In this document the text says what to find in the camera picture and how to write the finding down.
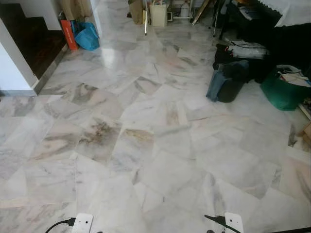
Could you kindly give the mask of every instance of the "white tablecloth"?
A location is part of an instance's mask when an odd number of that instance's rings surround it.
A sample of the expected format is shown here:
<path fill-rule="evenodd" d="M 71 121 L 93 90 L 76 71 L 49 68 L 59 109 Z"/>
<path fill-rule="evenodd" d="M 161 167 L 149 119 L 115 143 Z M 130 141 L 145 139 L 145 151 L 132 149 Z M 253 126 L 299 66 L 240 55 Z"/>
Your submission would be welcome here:
<path fill-rule="evenodd" d="M 259 0 L 282 17 L 276 27 L 311 23 L 311 0 Z"/>

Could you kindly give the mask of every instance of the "dark blue bag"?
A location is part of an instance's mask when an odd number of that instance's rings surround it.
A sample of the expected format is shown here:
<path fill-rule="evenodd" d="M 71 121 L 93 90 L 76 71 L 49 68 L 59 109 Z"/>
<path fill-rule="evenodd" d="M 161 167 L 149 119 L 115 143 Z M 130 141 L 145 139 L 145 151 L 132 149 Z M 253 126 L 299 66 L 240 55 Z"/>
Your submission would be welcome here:
<path fill-rule="evenodd" d="M 78 33 L 74 32 L 74 40 L 86 50 L 95 50 L 99 47 L 96 29 L 92 23 L 77 23 Z"/>

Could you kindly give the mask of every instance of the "marble floor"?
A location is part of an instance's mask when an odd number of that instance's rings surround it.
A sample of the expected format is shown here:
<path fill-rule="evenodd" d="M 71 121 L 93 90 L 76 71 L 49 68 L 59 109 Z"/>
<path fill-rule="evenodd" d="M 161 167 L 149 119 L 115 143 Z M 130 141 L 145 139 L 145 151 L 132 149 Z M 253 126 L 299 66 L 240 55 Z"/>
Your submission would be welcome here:
<path fill-rule="evenodd" d="M 205 233 L 240 214 L 246 233 L 310 225 L 311 157 L 259 85 L 205 98 L 208 23 L 149 28 L 123 0 L 93 2 L 95 51 L 68 52 L 38 97 L 0 102 L 0 232 L 42 233 L 94 215 L 91 233 Z M 70 233 L 60 225 L 51 233 Z"/>

